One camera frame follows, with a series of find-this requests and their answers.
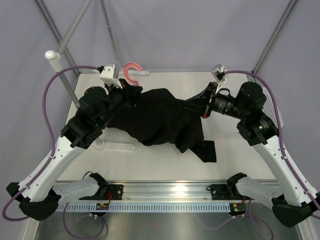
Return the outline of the black shirt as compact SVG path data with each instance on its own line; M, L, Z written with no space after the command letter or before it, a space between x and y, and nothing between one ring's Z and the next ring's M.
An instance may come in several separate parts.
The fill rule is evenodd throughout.
M170 143L182 154L192 151L204 163L217 162L215 143L205 140L200 116L165 88L141 93L136 106L123 107L107 128L124 131L148 147Z

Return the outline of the silver white garment rack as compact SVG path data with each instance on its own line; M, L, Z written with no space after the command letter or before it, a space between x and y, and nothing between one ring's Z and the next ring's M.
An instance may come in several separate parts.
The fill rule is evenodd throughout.
M50 63L51 67L55 72L61 71L62 65L60 62L61 56L65 55L67 61L71 66L74 66L76 62L72 58L72 55L70 51L67 48L67 45L69 41L71 40L74 32L76 31L80 21L82 20L83 16L85 15L87 9L89 8L91 1L86 0L82 4L80 10L78 11L77 15L73 19L72 23L68 27L66 33L64 35L61 35L55 22L50 14L50 11L48 10L46 3L43 0L37 0L36 3L38 4L39 9L42 11L42 14L48 23L48 26L53 33L54 37L56 38L58 42L58 47L56 50L48 50L45 52L45 58L48 60ZM124 77L129 84L138 85L138 81L135 81L132 79L132 76L142 76L142 77L147 77L149 76L150 72L143 70L142 67L135 63L135 62L130 62L125 65L121 64L121 59L119 55L119 51L117 49L116 45L116 40L115 36L113 34L111 22L109 20L108 16L108 11L106 7L106 3L101 0L100 1L100 6L102 9L102 13L104 16L104 20L106 23L107 31L109 34L113 54L116 60L116 64L108 64L107 65L107 70L110 71L111 73L107 74L107 80L105 81L106 83L116 83L118 77ZM118 143L118 142L108 142L104 141L100 138L97 138L93 142L93 147L95 147L97 150L104 150L104 149L114 149L114 150L127 150L127 151L133 151L136 148L136 145L133 143Z

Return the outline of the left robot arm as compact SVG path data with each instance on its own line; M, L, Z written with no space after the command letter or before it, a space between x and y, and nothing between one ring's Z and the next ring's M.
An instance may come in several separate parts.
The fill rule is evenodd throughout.
M24 180L6 187L26 218L42 221L65 203L86 197L100 200L107 195L108 182L98 173L63 186L54 184L73 160L102 135L121 108L136 105L143 88L130 85L123 78L119 82L119 88L112 85L88 88L79 99L74 117L61 130L53 152Z

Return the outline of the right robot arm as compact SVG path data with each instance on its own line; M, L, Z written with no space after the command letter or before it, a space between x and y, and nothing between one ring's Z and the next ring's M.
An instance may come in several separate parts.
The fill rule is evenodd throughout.
M262 87L254 82L243 83L236 97L221 94L218 83L210 82L203 92L185 100L184 107L202 118L217 112L240 120L236 127L239 134L263 158L280 189L239 172L227 180L226 192L233 199L245 196L260 202L291 228L318 209L320 193L303 177L291 156L281 152L280 132L263 112L266 100Z

